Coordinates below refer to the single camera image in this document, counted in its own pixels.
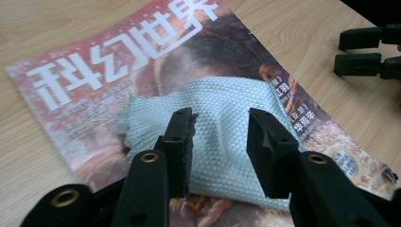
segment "red magazine cover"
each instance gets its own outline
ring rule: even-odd
[[[66,164],[97,191],[129,165],[116,119],[128,97],[166,96],[209,75],[271,83],[300,141],[332,157],[358,187],[388,198],[371,158],[291,77],[222,0],[154,0],[109,29],[8,67]],[[227,199],[172,200],[171,226],[291,226],[290,214]]]

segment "screw hole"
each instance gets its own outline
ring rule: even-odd
[[[157,159],[159,159],[159,155],[155,154],[155,153],[147,153],[142,155],[141,157],[141,161],[144,163],[152,163],[154,161],[156,161]]]
[[[57,194],[57,196],[55,196],[51,201],[51,204],[54,207],[61,208],[73,203],[78,199],[78,197],[79,192],[76,189],[68,188]]]
[[[307,157],[309,161],[316,164],[326,164],[327,160],[320,155],[312,154]]]

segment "black plastic part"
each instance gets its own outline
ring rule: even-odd
[[[142,151],[132,160],[111,226],[166,227],[168,204],[166,156],[160,150]]]
[[[91,190],[83,184],[58,187],[42,197],[21,226],[89,226],[92,201]]]
[[[390,226],[328,156],[302,152],[293,168],[290,212],[296,226]]]
[[[273,114],[250,109],[247,152],[265,195],[289,196],[289,166],[299,154],[298,141]]]
[[[334,73],[337,76],[376,76],[381,70],[381,54],[336,55]]]
[[[163,152],[167,157],[170,179],[169,197],[189,196],[189,181],[192,166],[192,137],[195,134],[197,115],[191,108],[175,112],[168,123],[162,140]]]
[[[401,44],[401,24],[391,24],[383,28],[381,42],[384,44]]]
[[[401,81],[401,57],[386,59],[380,73],[381,79],[398,79]]]
[[[339,49],[375,48],[379,46],[382,27],[367,27],[345,30],[340,34]]]

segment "brass insert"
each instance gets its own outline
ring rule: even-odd
[[[79,192],[76,189],[68,188],[55,196],[51,204],[54,207],[64,207],[76,201],[78,197]]]
[[[316,154],[311,154],[309,156],[307,156],[307,159],[309,159],[309,161],[314,162],[316,164],[326,164],[327,160],[325,158],[323,158],[320,155],[316,155]]]
[[[159,155],[155,153],[147,153],[142,155],[141,161],[144,163],[153,163],[154,161],[159,159]]]

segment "cloth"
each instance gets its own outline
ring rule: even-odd
[[[190,192],[288,210],[288,200],[265,197],[246,152],[249,109],[268,111],[298,138],[273,87],[255,79],[207,77],[180,92],[152,98],[132,96],[118,121],[131,148],[127,159],[152,149],[171,115],[185,107],[199,114],[193,137]]]

